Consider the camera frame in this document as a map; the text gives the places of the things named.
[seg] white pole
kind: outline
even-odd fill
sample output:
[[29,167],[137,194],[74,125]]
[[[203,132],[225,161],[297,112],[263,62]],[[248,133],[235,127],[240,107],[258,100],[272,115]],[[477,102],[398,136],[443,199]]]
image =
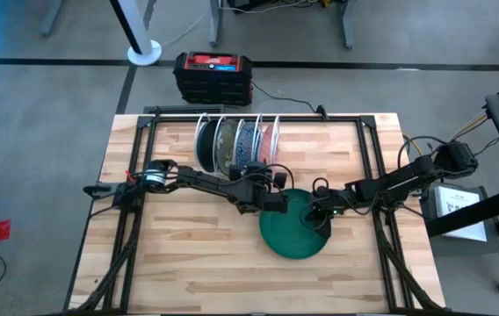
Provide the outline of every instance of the white pole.
[[128,60],[137,66],[147,66],[158,61],[162,56],[162,46],[148,37],[136,1],[111,0],[111,5],[130,43]]

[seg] red battery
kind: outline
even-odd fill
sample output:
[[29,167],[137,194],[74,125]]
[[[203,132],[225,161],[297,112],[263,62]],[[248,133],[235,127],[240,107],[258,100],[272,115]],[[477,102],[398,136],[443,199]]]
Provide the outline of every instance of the red battery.
[[189,103],[248,105],[251,103],[252,62],[222,53],[182,53],[173,74]]

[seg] gray carpet floor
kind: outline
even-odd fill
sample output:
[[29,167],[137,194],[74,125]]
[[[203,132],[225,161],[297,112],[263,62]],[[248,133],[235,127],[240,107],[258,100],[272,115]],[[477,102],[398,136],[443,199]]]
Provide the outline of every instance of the gray carpet floor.
[[[148,0],[137,2],[144,12]],[[0,58],[125,59],[127,38],[105,0],[66,0],[50,38],[39,35],[46,1],[0,0]],[[208,2],[159,0],[148,33],[166,42],[163,59],[209,51]],[[343,49],[336,7],[283,9],[235,16],[224,12],[221,46],[257,61],[499,64],[499,2],[485,0],[358,1],[352,51]],[[128,67],[0,65],[0,242],[8,270],[0,315],[60,311],[82,239],[90,200]],[[171,68],[138,68],[126,113],[183,105]],[[397,112],[411,135],[446,138],[499,91],[499,72],[256,68],[254,80],[280,97],[323,104],[330,112]],[[282,101],[246,112],[306,112]],[[467,135],[480,149],[497,136],[491,123]],[[499,192],[499,144],[459,184]],[[499,314],[499,255],[437,257],[448,306]]]

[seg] green bowl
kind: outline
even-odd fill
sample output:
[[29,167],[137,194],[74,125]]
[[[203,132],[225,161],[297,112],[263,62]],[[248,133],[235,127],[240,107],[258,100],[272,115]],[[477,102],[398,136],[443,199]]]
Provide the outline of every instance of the green bowl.
[[283,190],[288,198],[287,212],[261,211],[259,229],[265,242],[277,254],[289,259],[306,259],[317,254],[328,242],[304,218],[312,211],[312,194],[305,190]]

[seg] butcher block tabletop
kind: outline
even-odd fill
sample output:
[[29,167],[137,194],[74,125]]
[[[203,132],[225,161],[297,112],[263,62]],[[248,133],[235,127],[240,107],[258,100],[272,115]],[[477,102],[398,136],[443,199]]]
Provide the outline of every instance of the butcher block tabletop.
[[[403,143],[398,116],[369,115],[376,118],[384,163],[387,172],[392,171],[396,169],[398,150]],[[115,116],[100,182],[126,180],[138,117]],[[197,168],[193,157],[195,125],[158,123],[151,159],[172,159],[180,165]],[[365,133],[372,172],[378,176],[368,129]],[[143,163],[146,142],[144,136],[137,170]],[[404,154],[402,165],[407,160]],[[319,176],[328,178],[331,188],[343,188],[345,183],[365,178],[353,123],[281,121],[277,162],[292,170],[295,187],[303,190],[312,190],[312,182]],[[106,208],[111,202],[110,197],[99,200],[91,212]],[[406,205],[420,211],[412,197]],[[77,257],[75,280],[70,285],[69,308],[85,301],[107,272],[118,218],[117,210],[91,218],[82,252]],[[405,211],[396,212],[396,218],[408,269],[430,297],[444,305],[423,219]],[[371,214],[359,216],[346,212],[334,218],[332,237],[325,248],[304,260],[275,254],[264,243],[258,220],[258,213],[241,215],[223,198],[200,191],[180,189],[168,195],[148,194],[128,312],[388,311]],[[398,276],[392,269],[397,302],[403,306]],[[115,287],[115,307],[122,290],[123,270]]]

